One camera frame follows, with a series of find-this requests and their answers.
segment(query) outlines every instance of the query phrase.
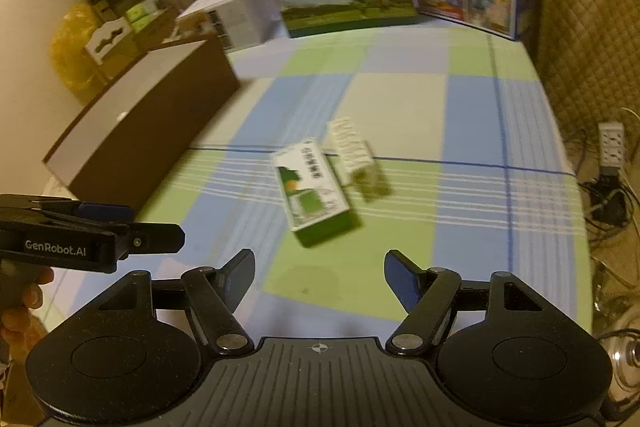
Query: electrical cable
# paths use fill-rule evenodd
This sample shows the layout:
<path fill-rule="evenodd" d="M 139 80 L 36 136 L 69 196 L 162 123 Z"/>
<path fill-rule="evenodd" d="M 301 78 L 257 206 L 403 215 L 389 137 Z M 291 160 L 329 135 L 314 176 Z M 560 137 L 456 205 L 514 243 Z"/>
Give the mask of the electrical cable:
<path fill-rule="evenodd" d="M 593 194 L 598 198 L 600 198 L 602 200 L 603 208 L 610 201 L 613 195 L 622 193 L 623 196 L 625 197 L 625 202 L 626 202 L 626 205 L 625 205 L 626 218 L 624 220 L 624 223 L 620 226 L 612 225 L 610 227 L 606 227 L 606 226 L 603 226 L 604 223 L 596 223 L 593 219 L 590 219 L 589 217 L 585 216 L 584 220 L 585 220 L 585 223 L 588 225 L 587 227 L 588 233 L 590 233 L 593 236 L 589 238 L 589 244 L 591 247 L 590 250 L 591 251 L 597 250 L 604 241 L 612 239 L 620 235 L 621 233 L 625 232 L 625 230 L 628 228 L 630 223 L 633 223 L 636 233 L 638 234 L 638 239 L 640 240 L 640 228 L 638 227 L 638 222 L 636 221 L 636 217 L 635 217 L 636 204 L 638 205 L 638 208 L 640 208 L 640 200 L 635 190 L 628 182 L 628 180 L 626 178 L 621 178 L 620 187 L 614 188 L 612 191 L 610 191 L 609 194 L 606 194 L 606 195 L 602 194 L 600 190 L 597 190 L 597 188 L 595 188 L 596 183 L 597 183 L 596 180 L 591 180 L 584 183 L 578 183 L 578 186 L 583 190 L 586 190 L 588 193 Z M 597 210 L 599 207 L 600 207 L 599 204 L 593 205 L 593 207 L 588 210 L 588 213 L 591 214 L 591 211 L 593 209 Z M 590 255 L 590 257 L 593 261 L 595 261 L 596 263 L 599 263 L 607 272 L 609 272 L 612 275 L 614 279 L 616 279 L 628 290 L 635 290 L 636 288 L 638 288 L 638 286 L 640 286 L 640 257 L 638 256 L 637 247 L 634 252 L 634 257 L 636 258 L 635 282 L 629 282 L 625 278 L 618 275 L 617 272 L 612 269 L 612 267 L 610 267 L 607 263 L 605 263 L 601 259 L 593 255 Z"/>
<path fill-rule="evenodd" d="M 582 169 L 582 164 L 584 163 L 584 160 L 587 158 L 587 143 L 588 143 L 587 130 L 582 129 L 582 134 L 584 135 L 582 138 L 582 154 L 580 154 L 580 160 L 578 161 L 578 165 L 575 168 L 576 178 L 580 174 L 580 170 Z"/>
<path fill-rule="evenodd" d="M 612 337 L 639 337 L 640 338 L 640 330 L 636 328 L 621 328 L 619 330 L 606 331 L 606 333 L 597 335 L 595 339 L 597 341 L 605 341 Z"/>
<path fill-rule="evenodd" d="M 627 111 L 628 113 L 631 113 L 634 117 L 636 117 L 636 119 L 638 120 L 638 123 L 640 123 L 640 115 L 638 115 L 638 113 L 636 113 L 634 110 L 629 109 L 628 107 L 621 107 L 620 108 L 623 111 Z M 636 161 L 636 155 L 638 154 L 638 150 L 640 149 L 640 137 L 638 137 L 638 141 L 636 142 L 636 146 L 634 147 L 633 152 L 631 153 L 631 163 L 633 164 Z"/>

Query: beige quilted fabric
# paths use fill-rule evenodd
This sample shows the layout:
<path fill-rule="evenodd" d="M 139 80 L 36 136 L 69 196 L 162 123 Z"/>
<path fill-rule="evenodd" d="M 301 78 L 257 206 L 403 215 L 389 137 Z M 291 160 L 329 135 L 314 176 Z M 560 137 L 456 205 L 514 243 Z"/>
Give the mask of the beige quilted fabric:
<path fill-rule="evenodd" d="M 564 138 L 623 121 L 627 150 L 640 136 L 640 0 L 542 0 L 534 62 Z"/>

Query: yellow plastic bag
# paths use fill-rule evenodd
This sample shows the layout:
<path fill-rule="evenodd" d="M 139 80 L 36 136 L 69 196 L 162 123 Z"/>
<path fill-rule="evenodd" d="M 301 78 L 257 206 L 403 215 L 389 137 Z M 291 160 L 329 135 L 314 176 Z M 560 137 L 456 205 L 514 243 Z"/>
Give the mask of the yellow plastic bag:
<path fill-rule="evenodd" d="M 100 21 L 91 7 L 76 4 L 67 11 L 49 47 L 53 68 L 82 105 L 91 102 L 107 85 L 107 79 L 84 48 L 99 27 Z"/>

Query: green and white milk carton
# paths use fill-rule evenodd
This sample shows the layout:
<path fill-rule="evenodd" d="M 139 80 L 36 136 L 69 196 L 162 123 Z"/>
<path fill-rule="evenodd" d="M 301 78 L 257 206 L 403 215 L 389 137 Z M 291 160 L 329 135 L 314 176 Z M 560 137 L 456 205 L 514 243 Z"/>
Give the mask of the green and white milk carton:
<path fill-rule="evenodd" d="M 349 204 L 314 139 L 273 153 L 290 230 L 308 247 L 352 226 Z"/>

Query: tablecloth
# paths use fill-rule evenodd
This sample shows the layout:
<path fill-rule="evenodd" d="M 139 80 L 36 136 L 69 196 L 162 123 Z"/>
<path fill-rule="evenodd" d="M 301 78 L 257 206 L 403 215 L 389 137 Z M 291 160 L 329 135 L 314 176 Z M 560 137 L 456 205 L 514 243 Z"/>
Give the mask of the tablecloth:
<path fill-rule="evenodd" d="M 180 223 L 185 246 L 130 257 L 113 275 L 57 270 L 41 311 L 47 326 L 130 270 L 177 278 L 251 248 L 255 282 L 236 316 L 255 340 L 384 340 L 405 316 L 383 276 L 395 248 L 465 279 L 512 271 L 590 328 L 578 187 L 519 42 L 431 20 L 280 37 L 229 58 L 242 88 L 142 216 Z M 338 166 L 326 123 L 342 116 L 366 140 L 389 194 L 367 202 L 347 187 L 357 227 L 304 248 L 287 228 L 270 153 L 316 137 Z M 481 317 L 461 314 L 457 327 Z"/>

